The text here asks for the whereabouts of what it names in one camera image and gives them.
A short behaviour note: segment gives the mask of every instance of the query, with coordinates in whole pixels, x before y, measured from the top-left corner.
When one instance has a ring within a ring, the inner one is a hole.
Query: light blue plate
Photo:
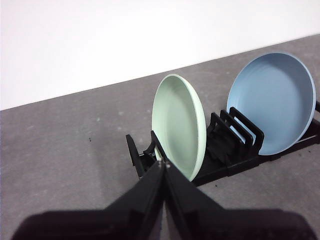
[[[228,111],[235,107],[264,132],[260,155],[277,154],[295,144],[308,129],[315,106],[315,84],[307,67],[295,56],[279,52],[245,66],[227,101]]]

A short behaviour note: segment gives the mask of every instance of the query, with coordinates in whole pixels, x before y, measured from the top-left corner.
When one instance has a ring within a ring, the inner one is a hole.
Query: plate
[[[260,155],[295,144],[308,129],[315,106],[315,84],[307,67],[282,52],[262,55],[245,66],[227,100],[227,110],[235,107],[264,132]]]
[[[192,181],[206,151],[206,121],[195,89],[177,74],[160,83],[153,102],[152,130],[168,159]],[[155,149],[157,160],[161,155]]]

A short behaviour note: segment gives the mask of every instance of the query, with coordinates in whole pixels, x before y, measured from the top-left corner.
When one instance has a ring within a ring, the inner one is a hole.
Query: speckled gray surface
[[[133,186],[138,178],[125,135],[132,134],[140,151],[148,146],[153,98],[165,75],[177,73],[190,81],[208,124],[211,112],[226,107],[239,71],[275,51],[306,64],[319,96],[320,35],[315,35],[2,111],[1,239],[10,239],[28,215],[102,209]],[[320,236],[318,156],[320,146],[314,145],[199,188],[225,208],[298,212]],[[168,234],[164,222],[161,238]]]

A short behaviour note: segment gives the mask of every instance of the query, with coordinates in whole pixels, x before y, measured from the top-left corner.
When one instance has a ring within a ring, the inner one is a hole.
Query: black dish rack
[[[320,112],[320,102],[318,101],[315,110]],[[253,136],[235,118],[255,134],[255,141]],[[244,137],[244,142],[234,133],[231,126]],[[206,134],[206,150],[203,163],[197,176],[192,181],[196,186],[241,173],[305,147],[320,144],[320,122],[313,118],[309,128],[296,144],[274,155],[259,155],[264,140],[263,131],[234,107],[230,108],[229,113],[221,110],[220,116],[212,113]],[[129,134],[125,137],[132,164],[136,168],[138,177],[141,178],[157,161],[155,141],[152,137],[149,147],[139,154],[133,138]]]

